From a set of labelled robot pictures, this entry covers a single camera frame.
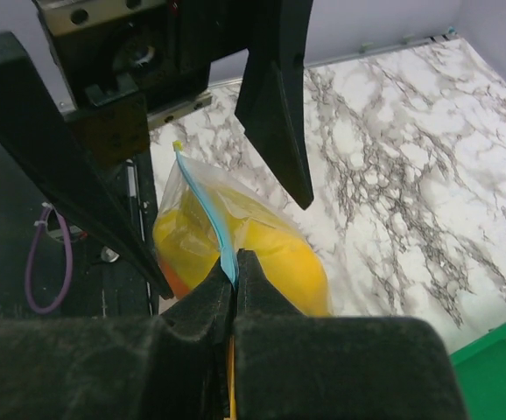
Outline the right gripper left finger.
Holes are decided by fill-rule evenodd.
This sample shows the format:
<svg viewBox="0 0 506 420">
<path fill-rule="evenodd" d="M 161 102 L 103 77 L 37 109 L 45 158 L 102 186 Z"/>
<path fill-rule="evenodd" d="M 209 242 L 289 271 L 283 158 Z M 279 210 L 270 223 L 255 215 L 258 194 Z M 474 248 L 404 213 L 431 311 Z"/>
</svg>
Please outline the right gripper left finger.
<svg viewBox="0 0 506 420">
<path fill-rule="evenodd" d="M 155 317 L 0 319 L 0 419 L 222 419 L 234 291 L 220 266 Z"/>
</svg>

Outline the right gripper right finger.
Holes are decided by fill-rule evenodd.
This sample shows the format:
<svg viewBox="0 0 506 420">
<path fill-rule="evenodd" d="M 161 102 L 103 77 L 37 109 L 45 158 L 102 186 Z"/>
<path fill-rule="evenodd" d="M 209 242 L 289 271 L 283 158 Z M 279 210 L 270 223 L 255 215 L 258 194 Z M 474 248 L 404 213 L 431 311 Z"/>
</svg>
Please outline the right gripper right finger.
<svg viewBox="0 0 506 420">
<path fill-rule="evenodd" d="M 234 322 L 240 419 L 465 419 L 440 336 L 407 317 L 308 317 L 242 250 Z"/>
</svg>

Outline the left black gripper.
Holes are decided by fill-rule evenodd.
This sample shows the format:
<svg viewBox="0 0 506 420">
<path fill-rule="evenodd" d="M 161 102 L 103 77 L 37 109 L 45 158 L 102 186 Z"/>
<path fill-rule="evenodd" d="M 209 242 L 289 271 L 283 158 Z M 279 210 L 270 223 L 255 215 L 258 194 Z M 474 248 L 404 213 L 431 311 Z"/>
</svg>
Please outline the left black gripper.
<svg viewBox="0 0 506 420">
<path fill-rule="evenodd" d="M 251 1 L 37 1 L 75 110 L 62 114 L 15 35 L 0 32 L 0 144 L 76 226 L 162 298 L 155 256 L 74 137 L 102 168 L 147 151 L 149 130 L 209 105 L 214 61 L 243 50 Z"/>
</svg>

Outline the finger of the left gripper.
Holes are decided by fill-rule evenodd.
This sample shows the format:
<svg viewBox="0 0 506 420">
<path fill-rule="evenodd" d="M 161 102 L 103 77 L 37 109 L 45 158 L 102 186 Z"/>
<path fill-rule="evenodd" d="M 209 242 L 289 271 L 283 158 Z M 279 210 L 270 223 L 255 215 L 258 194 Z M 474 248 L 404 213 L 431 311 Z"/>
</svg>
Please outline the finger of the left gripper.
<svg viewBox="0 0 506 420">
<path fill-rule="evenodd" d="M 311 1 L 258 1 L 235 116 L 280 185 L 303 209 L 313 202 L 303 75 Z"/>
</svg>

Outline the orange fruit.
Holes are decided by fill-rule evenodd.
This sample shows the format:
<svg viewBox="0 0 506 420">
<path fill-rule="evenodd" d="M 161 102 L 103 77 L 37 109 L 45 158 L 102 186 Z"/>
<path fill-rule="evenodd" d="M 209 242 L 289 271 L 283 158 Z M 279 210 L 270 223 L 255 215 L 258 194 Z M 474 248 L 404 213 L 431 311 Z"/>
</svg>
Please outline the orange fruit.
<svg viewBox="0 0 506 420">
<path fill-rule="evenodd" d="M 171 287 L 174 296 L 177 299 L 184 298 L 190 292 L 189 287 L 179 278 L 177 273 L 170 267 L 167 262 L 160 260 L 159 266 L 165 276 L 166 281 Z"/>
</svg>

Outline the clear zip top bag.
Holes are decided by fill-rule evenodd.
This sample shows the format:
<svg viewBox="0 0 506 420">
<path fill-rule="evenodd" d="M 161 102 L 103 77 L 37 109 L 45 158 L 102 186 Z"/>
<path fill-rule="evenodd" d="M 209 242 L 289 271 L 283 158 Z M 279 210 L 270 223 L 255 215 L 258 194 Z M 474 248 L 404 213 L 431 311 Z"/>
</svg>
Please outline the clear zip top bag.
<svg viewBox="0 0 506 420">
<path fill-rule="evenodd" d="M 231 221 L 248 217 L 259 221 L 282 220 L 299 229 L 287 216 L 223 169 L 187 157 L 179 141 L 172 146 L 175 161 L 165 186 L 158 216 L 161 211 L 174 207 L 186 189 L 191 190 L 204 209 L 217 237 L 220 256 L 216 263 L 221 264 L 221 269 L 231 284 L 237 286 L 238 277 L 244 272 L 238 266 L 237 254 L 245 249 L 236 246 L 234 235 L 230 231 Z"/>
</svg>

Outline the green plastic bin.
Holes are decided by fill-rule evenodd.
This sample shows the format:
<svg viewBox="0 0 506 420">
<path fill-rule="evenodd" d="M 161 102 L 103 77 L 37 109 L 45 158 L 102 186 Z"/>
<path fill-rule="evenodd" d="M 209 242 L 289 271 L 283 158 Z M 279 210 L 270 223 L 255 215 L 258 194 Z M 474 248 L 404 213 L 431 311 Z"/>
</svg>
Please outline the green plastic bin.
<svg viewBox="0 0 506 420">
<path fill-rule="evenodd" d="M 506 323 L 451 355 L 472 419 L 506 419 Z"/>
</svg>

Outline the yellow banana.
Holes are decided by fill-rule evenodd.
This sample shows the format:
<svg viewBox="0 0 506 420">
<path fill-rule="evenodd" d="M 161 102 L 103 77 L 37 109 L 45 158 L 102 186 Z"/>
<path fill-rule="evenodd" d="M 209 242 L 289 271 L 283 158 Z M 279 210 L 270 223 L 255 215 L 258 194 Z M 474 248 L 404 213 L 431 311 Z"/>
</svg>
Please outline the yellow banana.
<svg viewBox="0 0 506 420">
<path fill-rule="evenodd" d="M 267 279 L 301 312 L 316 317 L 331 314 L 325 269 L 293 225 L 248 217 L 231 221 L 230 231 L 236 246 L 256 254 Z"/>
</svg>

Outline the yellow lemon front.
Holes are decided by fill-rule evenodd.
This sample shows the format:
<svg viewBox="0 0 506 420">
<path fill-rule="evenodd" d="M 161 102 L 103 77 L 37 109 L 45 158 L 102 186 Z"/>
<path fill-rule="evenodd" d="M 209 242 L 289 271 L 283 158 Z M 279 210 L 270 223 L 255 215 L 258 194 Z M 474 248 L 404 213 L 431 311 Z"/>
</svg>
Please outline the yellow lemon front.
<svg viewBox="0 0 506 420">
<path fill-rule="evenodd" d="M 165 261 L 190 291 L 220 256 L 217 237 L 200 202 L 186 189 L 175 206 L 160 212 L 153 229 L 158 263 Z"/>
</svg>

